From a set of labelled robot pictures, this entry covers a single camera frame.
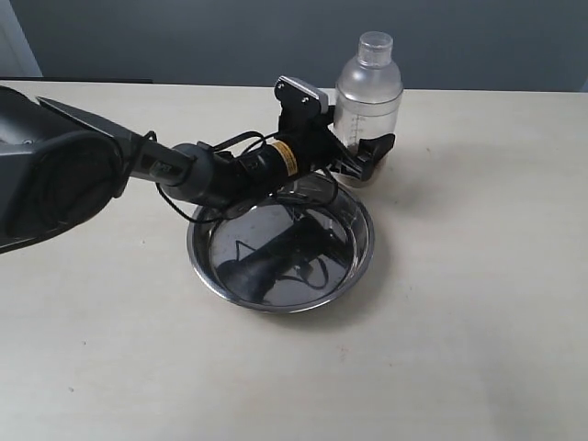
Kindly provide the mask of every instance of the stainless steel bowl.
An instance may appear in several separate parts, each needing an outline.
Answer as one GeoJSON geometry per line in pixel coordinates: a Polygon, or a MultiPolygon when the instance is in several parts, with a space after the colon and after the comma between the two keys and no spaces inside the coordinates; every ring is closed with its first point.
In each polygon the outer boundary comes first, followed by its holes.
{"type": "MultiPolygon", "coordinates": [[[[333,183],[313,174],[284,191],[292,202],[328,199],[333,183]]],[[[209,216],[209,209],[194,213],[209,216]]],[[[291,313],[355,285],[374,253],[374,227],[363,204],[340,188],[326,208],[268,198],[238,219],[192,223],[187,248],[197,274],[219,296],[252,310],[291,313]]]]}

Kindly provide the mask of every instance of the white table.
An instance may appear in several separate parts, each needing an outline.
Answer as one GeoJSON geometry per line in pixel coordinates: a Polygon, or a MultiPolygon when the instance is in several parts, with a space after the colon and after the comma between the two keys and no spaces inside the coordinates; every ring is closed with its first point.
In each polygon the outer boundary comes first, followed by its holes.
{"type": "MultiPolygon", "coordinates": [[[[8,85],[169,146],[277,121],[271,89],[8,85]]],[[[587,123],[588,95],[408,91],[371,268],[291,316],[209,292],[132,182],[0,256],[0,439],[585,440],[587,123]]]]}

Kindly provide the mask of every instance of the gray wall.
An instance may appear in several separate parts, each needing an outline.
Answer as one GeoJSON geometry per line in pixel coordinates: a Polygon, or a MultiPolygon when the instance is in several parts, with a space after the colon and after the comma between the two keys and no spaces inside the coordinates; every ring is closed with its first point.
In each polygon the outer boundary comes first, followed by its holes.
{"type": "Polygon", "coordinates": [[[372,29],[410,88],[579,90],[588,74],[587,0],[12,3],[46,76],[331,86],[372,29]]]}

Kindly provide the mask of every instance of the yellow label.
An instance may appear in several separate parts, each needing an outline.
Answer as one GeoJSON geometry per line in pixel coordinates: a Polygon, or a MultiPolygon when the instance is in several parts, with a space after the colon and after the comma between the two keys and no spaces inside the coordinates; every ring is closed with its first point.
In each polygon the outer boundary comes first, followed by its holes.
{"type": "Polygon", "coordinates": [[[298,163],[296,162],[296,156],[294,156],[289,146],[285,142],[276,141],[272,144],[272,147],[277,150],[284,160],[284,164],[288,170],[288,176],[295,175],[298,172],[298,163]]]}

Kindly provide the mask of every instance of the clear plastic bottle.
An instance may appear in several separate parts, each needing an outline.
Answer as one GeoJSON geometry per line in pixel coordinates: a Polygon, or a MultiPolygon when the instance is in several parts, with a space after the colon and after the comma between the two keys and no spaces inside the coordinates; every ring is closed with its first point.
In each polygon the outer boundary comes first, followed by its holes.
{"type": "MultiPolygon", "coordinates": [[[[341,72],[336,86],[334,132],[352,154],[361,139],[393,133],[402,97],[401,71],[392,60],[392,37],[383,32],[367,32],[359,40],[357,56],[341,72]]],[[[372,184],[386,158],[367,182],[340,176],[351,187],[372,184]]]]}

